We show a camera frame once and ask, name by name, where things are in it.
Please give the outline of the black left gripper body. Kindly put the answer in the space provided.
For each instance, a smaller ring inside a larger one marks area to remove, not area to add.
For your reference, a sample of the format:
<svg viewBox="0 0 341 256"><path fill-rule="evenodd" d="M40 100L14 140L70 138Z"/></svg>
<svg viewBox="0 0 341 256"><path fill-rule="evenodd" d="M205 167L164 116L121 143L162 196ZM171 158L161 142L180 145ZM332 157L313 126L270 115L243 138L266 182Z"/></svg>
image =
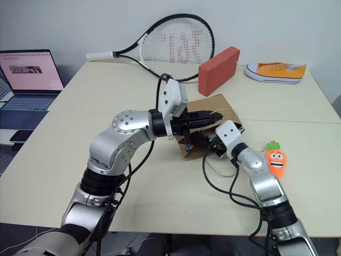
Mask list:
<svg viewBox="0 0 341 256"><path fill-rule="evenodd" d="M173 117L171 128L173 135L188 137L190 134L190 114L183 113L180 117Z"/></svg>

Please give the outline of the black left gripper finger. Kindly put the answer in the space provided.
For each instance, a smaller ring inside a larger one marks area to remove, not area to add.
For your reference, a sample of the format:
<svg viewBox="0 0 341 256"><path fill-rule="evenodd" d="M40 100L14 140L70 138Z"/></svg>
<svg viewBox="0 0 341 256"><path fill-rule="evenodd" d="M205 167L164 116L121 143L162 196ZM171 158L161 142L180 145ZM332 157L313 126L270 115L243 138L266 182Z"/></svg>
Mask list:
<svg viewBox="0 0 341 256"><path fill-rule="evenodd" d="M193 144L190 138L190 130L189 129L184 129L183 130L183 139L185 143L185 150L186 152L191 152L193 148Z"/></svg>
<svg viewBox="0 0 341 256"><path fill-rule="evenodd" d="M199 110L188 112L188 118L188 127L190 129L198 129L215 124L222 120L223 115L211 110Z"/></svg>

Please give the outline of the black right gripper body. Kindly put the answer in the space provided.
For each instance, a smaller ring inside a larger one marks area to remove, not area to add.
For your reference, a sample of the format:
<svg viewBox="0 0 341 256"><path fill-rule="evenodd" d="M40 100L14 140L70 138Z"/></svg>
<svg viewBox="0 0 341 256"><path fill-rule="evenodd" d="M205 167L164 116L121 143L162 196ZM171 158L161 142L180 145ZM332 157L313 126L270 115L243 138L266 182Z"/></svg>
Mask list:
<svg viewBox="0 0 341 256"><path fill-rule="evenodd" d="M226 154L226 146L216 133L210 133L206 136L210 151L218 157L223 157Z"/></svg>

